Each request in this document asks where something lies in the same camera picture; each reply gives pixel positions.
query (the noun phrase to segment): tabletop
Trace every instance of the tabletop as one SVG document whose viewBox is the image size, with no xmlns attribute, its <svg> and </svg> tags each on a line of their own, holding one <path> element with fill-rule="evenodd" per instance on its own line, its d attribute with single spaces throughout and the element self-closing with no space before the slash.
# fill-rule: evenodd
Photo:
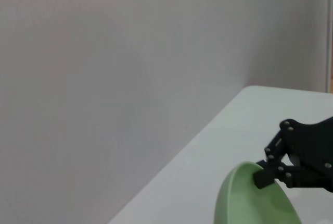
<svg viewBox="0 0 333 224">
<path fill-rule="evenodd" d="M 109 224 L 211 224 L 226 175 L 242 161 L 264 159 L 281 121 L 311 124 L 331 116 L 331 94 L 247 87 Z M 333 224 L 332 193 L 282 187 L 303 224 Z"/>
</svg>

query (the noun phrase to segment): white wall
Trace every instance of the white wall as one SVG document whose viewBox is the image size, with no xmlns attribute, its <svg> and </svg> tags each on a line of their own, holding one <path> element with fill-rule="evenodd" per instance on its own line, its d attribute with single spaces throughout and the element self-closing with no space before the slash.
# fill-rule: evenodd
<svg viewBox="0 0 333 224">
<path fill-rule="evenodd" d="M 106 223 L 244 86 L 325 90 L 327 0 L 0 0 L 0 223 Z"/>
</svg>

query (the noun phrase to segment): white table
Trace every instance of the white table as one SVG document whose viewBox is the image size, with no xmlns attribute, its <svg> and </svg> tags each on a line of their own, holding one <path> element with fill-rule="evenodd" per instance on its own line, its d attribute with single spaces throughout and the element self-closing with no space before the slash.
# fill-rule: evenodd
<svg viewBox="0 0 333 224">
<path fill-rule="evenodd" d="M 247 87 L 109 224 L 211 224 L 227 173 L 242 161 L 263 159 L 282 120 L 316 123 L 331 116 L 333 95 Z M 284 189 L 303 224 L 333 223 L 332 193 Z"/>
</svg>

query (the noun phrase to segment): green bowl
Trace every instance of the green bowl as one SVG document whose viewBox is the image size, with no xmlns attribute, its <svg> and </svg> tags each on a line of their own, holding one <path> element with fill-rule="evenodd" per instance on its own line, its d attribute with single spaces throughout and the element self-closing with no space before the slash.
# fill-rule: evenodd
<svg viewBox="0 0 333 224">
<path fill-rule="evenodd" d="M 214 224 L 301 224 L 277 183 L 263 189 L 254 185 L 252 175 L 260 169 L 246 162 L 229 173 L 217 197 Z"/>
</svg>

